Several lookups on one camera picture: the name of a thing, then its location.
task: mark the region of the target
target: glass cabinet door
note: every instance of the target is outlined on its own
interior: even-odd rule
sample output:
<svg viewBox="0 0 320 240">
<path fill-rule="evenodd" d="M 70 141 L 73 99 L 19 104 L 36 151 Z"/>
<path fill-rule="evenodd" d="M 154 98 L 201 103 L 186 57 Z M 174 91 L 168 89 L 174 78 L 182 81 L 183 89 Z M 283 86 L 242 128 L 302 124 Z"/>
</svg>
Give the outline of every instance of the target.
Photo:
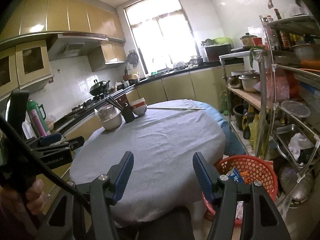
<svg viewBox="0 0 320 240">
<path fill-rule="evenodd" d="M 31 84 L 51 74 L 45 41 L 33 41 L 16 46 L 19 85 Z"/>
<path fill-rule="evenodd" d="M 18 87 L 15 48 L 0 52 L 0 101 Z"/>
</svg>

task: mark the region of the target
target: red plastic basket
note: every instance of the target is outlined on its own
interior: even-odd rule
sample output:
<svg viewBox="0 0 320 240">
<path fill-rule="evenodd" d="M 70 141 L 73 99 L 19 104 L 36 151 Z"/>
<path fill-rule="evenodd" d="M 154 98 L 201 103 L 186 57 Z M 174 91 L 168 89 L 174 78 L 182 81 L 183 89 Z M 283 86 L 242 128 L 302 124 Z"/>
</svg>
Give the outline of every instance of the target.
<svg viewBox="0 0 320 240">
<path fill-rule="evenodd" d="M 258 179 L 262 182 L 262 185 L 269 193 L 273 201 L 276 200 L 276 195 L 278 191 L 278 180 L 275 172 L 270 167 L 270 165 L 263 160 L 250 156 L 250 155 L 234 155 L 225 159 L 214 165 L 220 174 L 227 174 L 228 171 L 232 170 L 233 167 L 237 167 L 239 172 L 247 171 L 249 174 L 248 182 L 251 183 Z M 212 205 L 205 199 L 202 194 L 202 200 L 207 207 L 208 211 L 205 214 L 205 218 L 208 220 L 213 220 L 215 215 L 215 210 Z M 235 228 L 241 228 L 242 220 L 235 220 Z"/>
</svg>

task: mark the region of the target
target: screw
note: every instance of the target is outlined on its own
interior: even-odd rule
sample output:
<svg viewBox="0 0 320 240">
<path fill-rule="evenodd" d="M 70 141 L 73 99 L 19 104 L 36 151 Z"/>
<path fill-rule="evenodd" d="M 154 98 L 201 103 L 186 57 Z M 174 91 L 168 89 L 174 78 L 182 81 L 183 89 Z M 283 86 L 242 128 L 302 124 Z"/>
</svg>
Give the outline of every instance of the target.
<svg viewBox="0 0 320 240">
<path fill-rule="evenodd" d="M 257 187 L 261 187 L 261 186 L 262 186 L 261 181 L 260 181 L 260 180 L 257 180 L 257 179 L 254 181 L 253 184 L 256 185 Z"/>
<path fill-rule="evenodd" d="M 227 175 L 220 175 L 219 178 L 223 181 L 227 181 L 229 179 Z"/>
<path fill-rule="evenodd" d="M 107 180 L 109 177 L 106 174 L 102 174 L 98 178 L 99 178 L 99 180 Z"/>
</svg>

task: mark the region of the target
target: thermos handle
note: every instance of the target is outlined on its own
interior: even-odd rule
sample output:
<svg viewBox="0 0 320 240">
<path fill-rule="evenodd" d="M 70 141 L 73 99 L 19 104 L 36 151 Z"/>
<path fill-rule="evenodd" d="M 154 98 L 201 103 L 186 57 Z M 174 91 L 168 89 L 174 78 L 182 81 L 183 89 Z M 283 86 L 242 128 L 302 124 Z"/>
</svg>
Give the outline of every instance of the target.
<svg viewBox="0 0 320 240">
<path fill-rule="evenodd" d="M 42 117 L 42 118 L 43 118 L 43 120 L 45 120 L 45 118 L 47 117 L 47 115 L 45 114 L 43 105 L 40 105 L 40 106 L 39 106 L 39 112 L 41 113 L 40 108 L 42 108 L 42 111 L 43 111 L 43 113 L 44 113 L 44 117 Z"/>
</svg>

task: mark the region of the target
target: black cable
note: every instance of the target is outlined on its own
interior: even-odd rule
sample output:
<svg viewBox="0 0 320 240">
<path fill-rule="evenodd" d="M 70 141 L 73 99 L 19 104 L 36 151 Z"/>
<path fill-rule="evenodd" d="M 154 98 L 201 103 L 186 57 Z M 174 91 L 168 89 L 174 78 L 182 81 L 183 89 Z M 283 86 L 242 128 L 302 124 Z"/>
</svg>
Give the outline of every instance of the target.
<svg viewBox="0 0 320 240">
<path fill-rule="evenodd" d="M 86 211 L 91 214 L 91 208 L 88 201 L 84 196 L 75 188 L 71 187 L 63 179 L 54 174 L 38 157 L 36 157 L 25 142 L 20 138 L 17 132 L 12 128 L 12 126 L 7 123 L 4 118 L 0 115 L 0 129 L 4 132 L 6 137 L 12 142 L 12 146 L 21 151 L 22 154 L 27 158 L 27 160 L 41 171 L 41 173 L 46 176 L 53 183 L 57 184 L 59 187 L 64 189 L 66 192 L 72 194 L 80 203 L 83 204 Z"/>
</svg>

